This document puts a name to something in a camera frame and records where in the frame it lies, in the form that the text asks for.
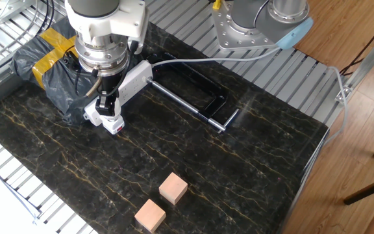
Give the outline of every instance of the black marble surface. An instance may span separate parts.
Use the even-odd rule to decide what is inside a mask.
[[[144,55],[205,57],[154,25],[145,43]],[[167,213],[157,233],[275,233],[327,128],[217,62],[192,66],[229,90],[216,120],[241,110],[226,133],[151,86],[122,108],[118,135],[70,127],[42,89],[25,84],[0,104],[0,143],[99,233],[143,232],[134,215],[148,199]],[[178,75],[160,82],[202,105]],[[158,191],[171,172],[188,183],[176,206]]]

